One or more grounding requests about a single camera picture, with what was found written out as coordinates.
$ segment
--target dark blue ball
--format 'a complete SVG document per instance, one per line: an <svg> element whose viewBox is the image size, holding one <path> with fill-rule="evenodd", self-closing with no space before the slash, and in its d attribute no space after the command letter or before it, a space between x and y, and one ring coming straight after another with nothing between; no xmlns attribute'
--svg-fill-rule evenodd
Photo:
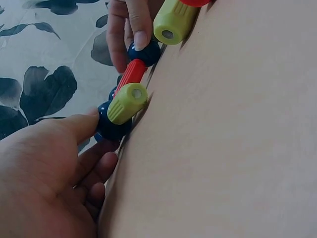
<svg viewBox="0 0 317 238"><path fill-rule="evenodd" d="M97 126L97 133L104 139L110 141L121 140L132 128L132 119L122 125L113 124L108 116L107 110L111 101L107 101L98 107L99 122Z"/></svg>
<svg viewBox="0 0 317 238"><path fill-rule="evenodd" d="M111 101L113 99L113 96L114 96L114 92L115 90L117 89L117 86L115 86L109 93L109 96L108 96L108 100Z"/></svg>
<svg viewBox="0 0 317 238"><path fill-rule="evenodd" d="M157 63L160 58L159 44L155 40L151 39L148 46L146 46L143 50L135 51L134 42L132 42L128 50L128 55L131 60L140 59L145 63L146 67L150 67Z"/></svg>
<svg viewBox="0 0 317 238"><path fill-rule="evenodd" d="M94 135L94 138L95 138L95 140L96 140L97 142L100 142L100 141L103 140L103 137L102 137L99 133L96 133L96 134Z"/></svg>

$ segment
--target red cylinder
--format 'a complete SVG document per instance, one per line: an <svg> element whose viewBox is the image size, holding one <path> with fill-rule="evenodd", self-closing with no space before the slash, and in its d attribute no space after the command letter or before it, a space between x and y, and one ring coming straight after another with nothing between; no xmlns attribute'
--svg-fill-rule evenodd
<svg viewBox="0 0 317 238"><path fill-rule="evenodd" d="M124 85L128 83L140 83L141 79L143 77L143 74L145 73L146 66L144 62L140 59L134 59L132 60L125 70L117 89L114 93L114 97L116 96L117 92L119 92L120 88L122 88Z"/></svg>
<svg viewBox="0 0 317 238"><path fill-rule="evenodd" d="M211 0L180 0L180 1L189 6L201 7L209 3Z"/></svg>

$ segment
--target beige surface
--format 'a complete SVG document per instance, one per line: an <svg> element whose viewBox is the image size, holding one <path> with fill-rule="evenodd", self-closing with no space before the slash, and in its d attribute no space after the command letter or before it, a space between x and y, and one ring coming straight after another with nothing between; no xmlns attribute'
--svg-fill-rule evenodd
<svg viewBox="0 0 317 238"><path fill-rule="evenodd" d="M218 0L167 47L108 238L317 237L317 1Z"/></svg>

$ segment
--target lime green connector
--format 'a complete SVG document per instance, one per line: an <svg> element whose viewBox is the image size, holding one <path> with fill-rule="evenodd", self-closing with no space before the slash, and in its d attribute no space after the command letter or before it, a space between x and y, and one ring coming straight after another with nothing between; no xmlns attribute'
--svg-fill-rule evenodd
<svg viewBox="0 0 317 238"><path fill-rule="evenodd" d="M140 83L124 85L110 103L107 116L116 125L122 125L132 118L147 103L147 90Z"/></svg>
<svg viewBox="0 0 317 238"><path fill-rule="evenodd" d="M166 0L153 22L155 37L164 44L177 45L188 36L197 13L197 7Z"/></svg>

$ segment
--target bed sheet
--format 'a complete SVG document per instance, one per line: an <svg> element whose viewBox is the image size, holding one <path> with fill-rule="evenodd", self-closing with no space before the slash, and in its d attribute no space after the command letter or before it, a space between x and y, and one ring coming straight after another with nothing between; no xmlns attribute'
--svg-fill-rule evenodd
<svg viewBox="0 0 317 238"><path fill-rule="evenodd" d="M0 1L0 140L107 101L105 0ZM92 138L80 150L95 143Z"/></svg>

